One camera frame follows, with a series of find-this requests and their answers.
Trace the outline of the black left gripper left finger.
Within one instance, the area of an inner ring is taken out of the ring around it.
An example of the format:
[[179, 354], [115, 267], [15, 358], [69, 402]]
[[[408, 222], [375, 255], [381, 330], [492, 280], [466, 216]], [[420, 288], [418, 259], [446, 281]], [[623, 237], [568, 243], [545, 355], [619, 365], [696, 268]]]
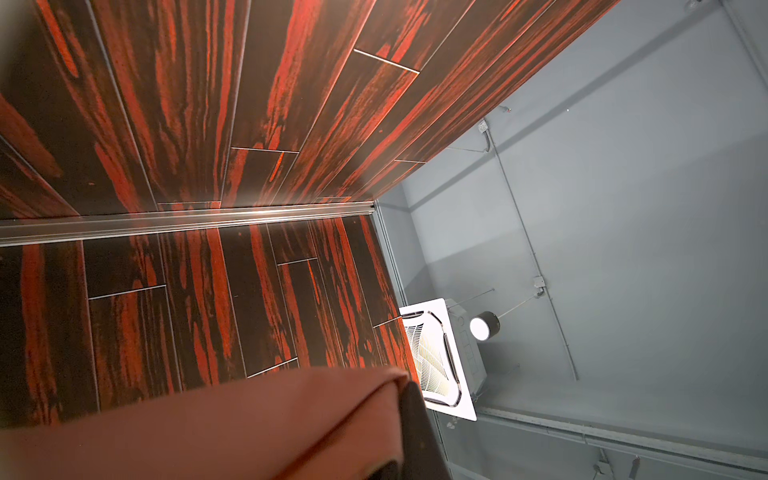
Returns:
[[400, 480], [401, 467], [396, 461], [390, 461], [367, 477], [367, 480]]

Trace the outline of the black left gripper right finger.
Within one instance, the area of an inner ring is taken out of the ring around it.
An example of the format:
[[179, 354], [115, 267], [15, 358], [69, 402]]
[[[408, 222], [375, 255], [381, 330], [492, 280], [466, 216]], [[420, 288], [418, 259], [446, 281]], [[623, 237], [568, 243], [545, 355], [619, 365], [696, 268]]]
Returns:
[[403, 447], [400, 479], [450, 480], [420, 387], [409, 381], [399, 396]]

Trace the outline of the pink zip-up jacket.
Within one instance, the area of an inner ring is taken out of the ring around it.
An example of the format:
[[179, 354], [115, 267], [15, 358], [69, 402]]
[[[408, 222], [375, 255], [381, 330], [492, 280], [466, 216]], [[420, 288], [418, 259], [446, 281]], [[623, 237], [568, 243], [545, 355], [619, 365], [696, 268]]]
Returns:
[[5, 430], [5, 479], [365, 479], [399, 467], [394, 367], [287, 370]]

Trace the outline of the round white wall lamp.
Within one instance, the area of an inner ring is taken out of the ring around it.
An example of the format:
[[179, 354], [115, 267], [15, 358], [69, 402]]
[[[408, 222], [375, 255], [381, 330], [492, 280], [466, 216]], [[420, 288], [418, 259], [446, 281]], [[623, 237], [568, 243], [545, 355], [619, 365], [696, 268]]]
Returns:
[[485, 342], [500, 332], [501, 323], [496, 314], [484, 311], [470, 321], [470, 331], [479, 342]]

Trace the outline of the grey wall conduit pipe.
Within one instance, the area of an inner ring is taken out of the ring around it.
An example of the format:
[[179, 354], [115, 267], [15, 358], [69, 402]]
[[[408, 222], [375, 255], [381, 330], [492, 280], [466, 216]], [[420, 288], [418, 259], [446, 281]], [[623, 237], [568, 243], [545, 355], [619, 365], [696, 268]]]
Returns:
[[565, 357], [566, 357], [566, 360], [568, 362], [568, 366], [569, 366], [569, 369], [570, 369], [570, 372], [571, 372], [571, 376], [572, 376], [574, 382], [578, 382], [580, 380], [580, 375], [578, 373], [578, 369], [577, 369], [577, 366], [576, 366], [576, 363], [575, 363], [575, 360], [574, 360], [574, 357], [573, 357], [573, 353], [572, 353], [572, 350], [571, 350], [568, 338], [567, 338], [567, 336], [565, 334], [565, 330], [563, 328], [563, 325], [562, 325], [559, 313], [557, 311], [557, 307], [555, 306], [554, 300], [553, 300], [552, 295], [551, 295], [549, 284], [547, 283], [547, 280], [546, 280], [545, 275], [543, 273], [543, 270], [541, 268], [541, 264], [540, 264], [538, 255], [537, 255], [536, 250], [535, 250], [535, 248], [533, 246], [533, 242], [532, 242], [531, 236], [530, 236], [528, 228], [527, 228], [527, 226], [525, 224], [522, 212], [521, 212], [520, 207], [519, 207], [519, 203], [517, 201], [517, 198], [515, 196], [514, 190], [512, 188], [512, 183], [511, 183], [509, 175], [508, 175], [508, 173], [507, 173], [507, 171], [506, 171], [506, 169], [504, 167], [504, 162], [503, 162], [503, 160], [501, 158], [500, 151], [499, 151], [498, 146], [497, 146], [497, 144], [495, 142], [494, 135], [492, 133], [490, 123], [489, 123], [489, 121], [488, 121], [486, 116], [482, 117], [482, 120], [478, 124], [478, 129], [481, 131], [481, 133], [486, 138], [487, 146], [488, 146], [488, 151], [493, 154], [493, 157], [495, 158], [495, 160], [496, 160], [496, 162], [497, 162], [497, 164], [499, 166], [499, 169], [500, 169], [500, 171], [502, 173], [502, 178], [504, 180], [506, 189], [508, 191], [508, 194], [509, 194], [509, 197], [510, 197], [510, 200], [511, 200], [511, 203], [512, 203], [512, 207], [513, 207], [514, 213], [515, 213], [515, 215], [517, 217], [517, 220], [518, 220], [518, 223], [520, 225], [520, 229], [522, 231], [522, 234], [523, 234], [523, 237], [524, 237], [524, 240], [525, 240], [525, 244], [527, 246], [527, 250], [529, 252], [529, 255], [531, 257], [531, 261], [533, 263], [533, 266], [534, 266], [534, 269], [535, 269], [535, 272], [536, 272], [536, 276], [534, 277], [534, 287], [540, 293], [540, 296], [543, 296], [546, 299], [546, 301], [547, 301], [547, 305], [549, 306], [549, 310], [550, 310], [551, 316], [552, 316], [552, 318], [553, 318], [553, 320], [555, 322], [555, 325], [556, 325], [556, 330], [557, 330], [558, 336], [560, 338], [560, 342], [561, 342], [562, 347], [563, 347], [564, 352], [565, 352]]

